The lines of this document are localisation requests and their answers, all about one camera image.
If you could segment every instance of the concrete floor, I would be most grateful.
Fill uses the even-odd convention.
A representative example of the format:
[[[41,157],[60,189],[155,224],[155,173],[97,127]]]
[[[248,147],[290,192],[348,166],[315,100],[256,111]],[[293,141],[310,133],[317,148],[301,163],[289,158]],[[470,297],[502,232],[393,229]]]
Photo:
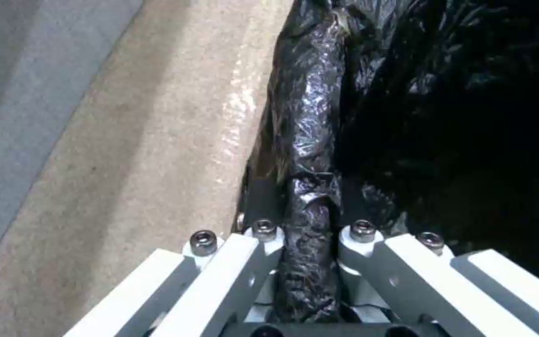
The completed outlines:
[[[148,0],[0,243],[0,336],[62,335],[155,248],[226,236],[290,0]]]

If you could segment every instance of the hex socket bolt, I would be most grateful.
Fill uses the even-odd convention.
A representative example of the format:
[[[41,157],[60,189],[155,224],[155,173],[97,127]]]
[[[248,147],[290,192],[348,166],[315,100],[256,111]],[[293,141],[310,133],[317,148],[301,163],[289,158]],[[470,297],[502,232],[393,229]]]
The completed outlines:
[[[417,235],[417,239],[437,256],[442,255],[444,249],[444,239],[440,235],[432,232],[423,232]]]
[[[218,250],[216,233],[210,230],[198,230],[190,237],[190,249],[196,256],[210,256]]]
[[[253,237],[256,237],[261,242],[272,241],[276,238],[278,226],[267,219],[260,219],[253,222],[251,226]]]
[[[350,226],[350,238],[361,243],[372,242],[376,238],[376,226],[368,220],[357,220]]]

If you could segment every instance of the white metal bar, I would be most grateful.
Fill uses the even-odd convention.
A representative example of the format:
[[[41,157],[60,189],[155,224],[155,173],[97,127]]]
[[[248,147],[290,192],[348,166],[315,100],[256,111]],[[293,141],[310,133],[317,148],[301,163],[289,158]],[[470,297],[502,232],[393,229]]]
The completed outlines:
[[[153,337],[217,337],[227,322],[241,322],[278,258],[257,239],[230,235]]]
[[[411,235],[377,243],[356,268],[403,322],[429,314],[451,336],[537,336]]]
[[[539,333],[539,278],[492,249],[459,256],[451,265]]]
[[[142,336],[196,275],[192,258],[157,249],[64,336]]]

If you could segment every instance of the black garbage bag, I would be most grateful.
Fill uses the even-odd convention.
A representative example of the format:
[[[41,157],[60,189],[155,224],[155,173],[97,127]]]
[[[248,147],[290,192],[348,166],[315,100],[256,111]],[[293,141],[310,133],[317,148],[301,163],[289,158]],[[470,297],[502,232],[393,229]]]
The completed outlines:
[[[338,320],[341,177],[383,232],[539,276],[539,2],[295,0],[273,67],[246,181],[283,201],[274,320]]]
[[[284,190],[286,243],[274,320],[338,318],[331,269],[340,195],[334,147],[344,75],[346,23],[327,1],[296,0],[278,37],[261,132],[249,174],[274,174]]]
[[[336,154],[372,187],[372,220],[405,211],[412,233],[498,249],[539,276],[539,2],[414,0],[370,60]]]

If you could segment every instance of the gray floor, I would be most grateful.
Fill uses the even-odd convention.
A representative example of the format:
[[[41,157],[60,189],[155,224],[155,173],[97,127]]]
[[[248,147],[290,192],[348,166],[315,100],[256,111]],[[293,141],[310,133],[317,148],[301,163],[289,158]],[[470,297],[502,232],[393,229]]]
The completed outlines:
[[[0,336],[62,335],[155,248],[225,236],[288,0],[148,0],[0,243]]]
[[[0,1],[0,240],[141,4]]]

